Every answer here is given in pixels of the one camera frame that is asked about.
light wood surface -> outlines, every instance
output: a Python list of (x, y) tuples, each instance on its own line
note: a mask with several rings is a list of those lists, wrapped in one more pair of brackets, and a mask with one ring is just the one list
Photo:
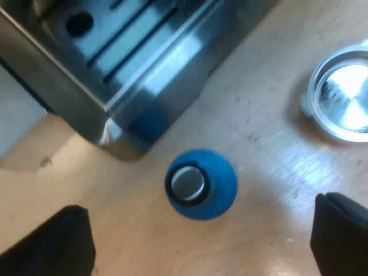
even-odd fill
[[(366, 0), (281, 1), (136, 163), (73, 134), (37, 171), (0, 169), (0, 251), (80, 204), (94, 275), (319, 275), (315, 196), (339, 191), (368, 206), (368, 146), (326, 140), (298, 101), (319, 62), (368, 37), (367, 14)], [(171, 161), (198, 147), (226, 156), (239, 179), (234, 205), (206, 222), (176, 213), (163, 188)]]

black object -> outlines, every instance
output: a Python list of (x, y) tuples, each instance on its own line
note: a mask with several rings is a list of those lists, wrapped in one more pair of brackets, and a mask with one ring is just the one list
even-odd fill
[(68, 206), (0, 255), (0, 275), (90, 276), (94, 261), (88, 211)]
[(368, 209), (339, 193), (319, 194), (310, 243), (322, 276), (367, 276)]

